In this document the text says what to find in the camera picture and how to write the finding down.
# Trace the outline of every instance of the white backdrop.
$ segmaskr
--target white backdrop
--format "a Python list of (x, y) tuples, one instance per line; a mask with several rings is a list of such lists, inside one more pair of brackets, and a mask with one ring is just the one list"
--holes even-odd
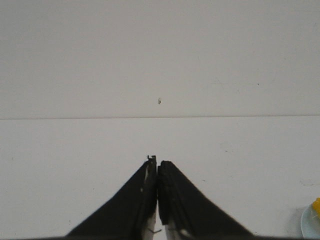
[(319, 12), (300, 0), (2, 0), (0, 119), (319, 115)]

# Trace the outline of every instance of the white table surface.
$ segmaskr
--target white table surface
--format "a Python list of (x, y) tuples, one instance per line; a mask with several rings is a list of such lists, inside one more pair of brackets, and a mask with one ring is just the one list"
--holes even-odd
[(67, 234), (150, 154), (254, 234), (300, 237), (319, 143), (318, 116), (0, 120), (0, 238)]

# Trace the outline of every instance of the plate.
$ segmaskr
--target plate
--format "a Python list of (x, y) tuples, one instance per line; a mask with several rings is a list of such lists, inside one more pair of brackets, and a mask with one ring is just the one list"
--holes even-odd
[(312, 205), (302, 213), (300, 224), (305, 239), (320, 239), (320, 219)]

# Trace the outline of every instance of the white wall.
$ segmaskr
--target white wall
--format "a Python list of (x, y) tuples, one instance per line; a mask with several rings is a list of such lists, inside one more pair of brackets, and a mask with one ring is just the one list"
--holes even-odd
[(319, 115), (319, 13), (299, 0), (2, 0), (0, 119)]

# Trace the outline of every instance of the yellow object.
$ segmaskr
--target yellow object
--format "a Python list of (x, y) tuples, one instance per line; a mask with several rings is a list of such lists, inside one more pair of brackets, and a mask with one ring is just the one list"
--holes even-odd
[(318, 214), (318, 217), (320, 218), (320, 197), (318, 197), (313, 203), (312, 208), (316, 211)]

